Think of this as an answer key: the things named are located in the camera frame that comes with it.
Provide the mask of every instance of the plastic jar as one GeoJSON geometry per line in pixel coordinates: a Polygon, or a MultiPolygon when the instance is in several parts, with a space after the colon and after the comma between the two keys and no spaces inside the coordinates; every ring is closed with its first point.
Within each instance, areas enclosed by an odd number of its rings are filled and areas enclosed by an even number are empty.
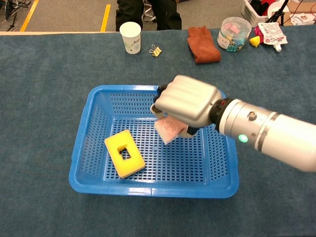
{"type": "Polygon", "coordinates": [[[251,32],[251,24],[240,17],[226,18],[217,37],[217,43],[229,52],[239,51],[251,32]]]}

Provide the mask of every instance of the floor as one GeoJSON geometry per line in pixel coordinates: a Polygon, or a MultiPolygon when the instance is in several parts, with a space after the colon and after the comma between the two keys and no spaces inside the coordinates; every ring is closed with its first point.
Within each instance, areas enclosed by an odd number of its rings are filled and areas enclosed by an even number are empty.
{"type": "MultiPolygon", "coordinates": [[[[31,0],[29,8],[18,12],[16,30],[21,30],[30,8],[37,3],[35,10],[24,31],[31,32],[97,32],[101,30],[105,9],[110,8],[106,31],[115,31],[115,14],[117,0],[31,0]]],[[[220,28],[222,21],[230,16],[241,17],[242,0],[189,0],[177,4],[182,18],[182,28],[190,26],[206,26],[209,29],[220,28]]],[[[4,17],[4,9],[0,10],[0,19],[4,17]]],[[[6,31],[6,24],[0,31],[6,31]]],[[[148,22],[144,30],[156,30],[156,24],[148,22]]]]}

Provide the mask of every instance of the leg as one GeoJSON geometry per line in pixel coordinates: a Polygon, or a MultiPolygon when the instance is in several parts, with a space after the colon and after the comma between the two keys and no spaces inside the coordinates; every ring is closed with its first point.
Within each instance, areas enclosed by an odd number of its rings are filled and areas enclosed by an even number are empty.
{"type": "Polygon", "coordinates": [[[116,31],[119,31],[120,26],[128,21],[136,22],[143,28],[143,11],[143,0],[118,0],[118,10],[115,19],[116,31]]]}
{"type": "Polygon", "coordinates": [[[157,30],[181,30],[182,21],[175,0],[148,0],[157,18],[157,30]]]}

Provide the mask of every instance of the pink cloth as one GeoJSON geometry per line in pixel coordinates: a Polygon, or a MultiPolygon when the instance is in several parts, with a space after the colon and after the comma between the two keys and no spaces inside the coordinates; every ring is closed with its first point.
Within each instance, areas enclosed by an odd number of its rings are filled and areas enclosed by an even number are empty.
{"type": "Polygon", "coordinates": [[[186,124],[171,116],[157,120],[154,127],[165,145],[173,141],[183,129],[188,128],[186,124]]]}

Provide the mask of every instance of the brown towel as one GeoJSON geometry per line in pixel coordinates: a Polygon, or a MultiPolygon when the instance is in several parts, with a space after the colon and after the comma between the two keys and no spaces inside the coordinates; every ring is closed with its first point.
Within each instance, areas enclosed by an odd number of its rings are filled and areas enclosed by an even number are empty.
{"type": "Polygon", "coordinates": [[[203,27],[188,29],[188,43],[194,54],[196,63],[214,63],[221,61],[221,53],[215,47],[211,32],[203,27]]]}

